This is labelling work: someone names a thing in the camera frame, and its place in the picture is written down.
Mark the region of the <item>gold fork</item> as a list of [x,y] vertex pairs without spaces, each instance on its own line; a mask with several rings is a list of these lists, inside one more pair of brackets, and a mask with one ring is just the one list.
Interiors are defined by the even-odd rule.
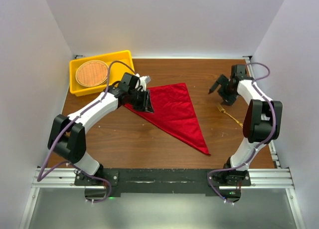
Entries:
[[235,121],[241,128],[243,128],[243,124],[239,120],[237,120],[235,117],[233,117],[231,114],[229,114],[220,104],[217,104],[216,107],[221,113],[227,115],[229,118]]

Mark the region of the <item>red cloth napkin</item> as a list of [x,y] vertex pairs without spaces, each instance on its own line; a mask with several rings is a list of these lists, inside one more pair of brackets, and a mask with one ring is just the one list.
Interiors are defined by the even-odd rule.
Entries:
[[185,83],[149,88],[154,113],[127,109],[205,155],[210,155]]

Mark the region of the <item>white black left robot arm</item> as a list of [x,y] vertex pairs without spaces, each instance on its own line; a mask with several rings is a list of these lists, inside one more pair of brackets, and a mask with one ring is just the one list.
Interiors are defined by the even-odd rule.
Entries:
[[117,85],[108,86],[82,109],[53,120],[48,149],[77,169],[86,173],[86,180],[98,185],[103,180],[103,166],[86,149],[86,134],[103,117],[121,106],[130,105],[138,112],[153,113],[149,76],[125,73]]

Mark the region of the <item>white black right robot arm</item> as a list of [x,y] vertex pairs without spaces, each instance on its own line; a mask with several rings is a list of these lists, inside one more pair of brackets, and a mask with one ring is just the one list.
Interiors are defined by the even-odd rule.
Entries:
[[243,122],[243,140],[222,169],[207,174],[210,182],[234,185],[245,179],[249,166],[258,152],[276,140],[280,133],[283,104],[268,97],[257,85],[257,80],[247,73],[247,65],[231,67],[229,77],[220,75],[210,87],[216,91],[226,105],[233,105],[241,96],[248,105]]

